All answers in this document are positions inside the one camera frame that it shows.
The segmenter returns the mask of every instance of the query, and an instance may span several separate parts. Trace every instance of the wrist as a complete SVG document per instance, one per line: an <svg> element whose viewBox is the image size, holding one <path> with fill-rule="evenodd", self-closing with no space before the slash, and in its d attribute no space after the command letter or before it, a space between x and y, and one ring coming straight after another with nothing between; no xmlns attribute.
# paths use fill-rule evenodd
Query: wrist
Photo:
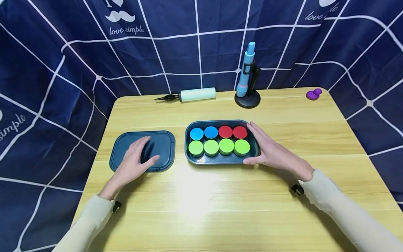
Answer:
<svg viewBox="0 0 403 252"><path fill-rule="evenodd" d="M292 173L297 179L307 182L312 179L314 171L315 169L306 160L301 159L301 162L294 167Z"/></svg>
<svg viewBox="0 0 403 252"><path fill-rule="evenodd" d="M98 196L106 200L113 200L121 189L122 186L114 181L112 177L105 183L104 188L102 188Z"/></svg>

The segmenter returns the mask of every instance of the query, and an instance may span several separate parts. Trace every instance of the forearm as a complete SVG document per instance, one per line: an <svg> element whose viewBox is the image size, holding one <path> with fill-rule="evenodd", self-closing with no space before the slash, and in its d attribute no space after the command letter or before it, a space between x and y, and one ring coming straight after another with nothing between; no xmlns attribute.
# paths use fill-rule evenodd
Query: forearm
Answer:
<svg viewBox="0 0 403 252"><path fill-rule="evenodd" d="M361 252L401 252L403 244L389 230L351 201L321 171L300 181L312 204L327 213Z"/></svg>
<svg viewBox="0 0 403 252"><path fill-rule="evenodd" d="M52 252L86 252L96 236L96 225L85 219L78 221Z"/></svg>
<svg viewBox="0 0 403 252"><path fill-rule="evenodd" d="M66 233L53 252L85 252L105 227L120 187L108 181L98 195L88 200L77 222Z"/></svg>

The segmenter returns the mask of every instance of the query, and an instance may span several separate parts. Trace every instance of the green disc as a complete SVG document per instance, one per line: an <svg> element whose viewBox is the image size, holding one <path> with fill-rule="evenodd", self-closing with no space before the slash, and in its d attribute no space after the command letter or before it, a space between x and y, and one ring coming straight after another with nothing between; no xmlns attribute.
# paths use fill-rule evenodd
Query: green disc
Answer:
<svg viewBox="0 0 403 252"><path fill-rule="evenodd" d="M204 143L204 152L207 156L215 156L218 153L218 143L215 140L207 140Z"/></svg>
<svg viewBox="0 0 403 252"><path fill-rule="evenodd" d="M251 149L248 141L244 139L237 140L234 146L234 153L237 156L245 156Z"/></svg>
<svg viewBox="0 0 403 252"><path fill-rule="evenodd" d="M225 156L231 154L234 150L234 142L229 138L221 139L218 146L220 147L220 153Z"/></svg>
<svg viewBox="0 0 403 252"><path fill-rule="evenodd" d="M203 154L203 143L200 141L192 141L189 144L188 150L195 158L200 157Z"/></svg>

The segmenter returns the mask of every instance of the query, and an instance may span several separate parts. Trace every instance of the blue curtain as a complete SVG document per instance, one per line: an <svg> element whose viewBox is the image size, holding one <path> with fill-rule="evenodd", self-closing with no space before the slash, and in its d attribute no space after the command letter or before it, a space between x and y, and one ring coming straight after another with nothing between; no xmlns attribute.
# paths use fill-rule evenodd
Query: blue curtain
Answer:
<svg viewBox="0 0 403 252"><path fill-rule="evenodd" d="M401 0L0 0L0 251L66 233L114 101L256 87L330 91L403 201Z"/></svg>

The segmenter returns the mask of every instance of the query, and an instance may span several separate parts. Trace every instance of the wooden table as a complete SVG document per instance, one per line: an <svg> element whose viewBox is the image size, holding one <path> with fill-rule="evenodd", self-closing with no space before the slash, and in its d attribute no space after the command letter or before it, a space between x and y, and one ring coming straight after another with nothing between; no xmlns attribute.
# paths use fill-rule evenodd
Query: wooden table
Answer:
<svg viewBox="0 0 403 252"><path fill-rule="evenodd" d="M403 214L370 159L329 93L310 101L305 94L311 89L260 90L262 101L251 110L235 104L234 92L186 104L153 101L159 96L119 98L76 218L112 176L109 157L120 134L168 130L176 138L175 161L167 171L145 174L124 188L118 196L123 207L90 251L355 251L327 215L305 196L289 192L296 182L289 174L243 165L198 167L187 161L186 127L225 119L256 122L403 239Z"/></svg>

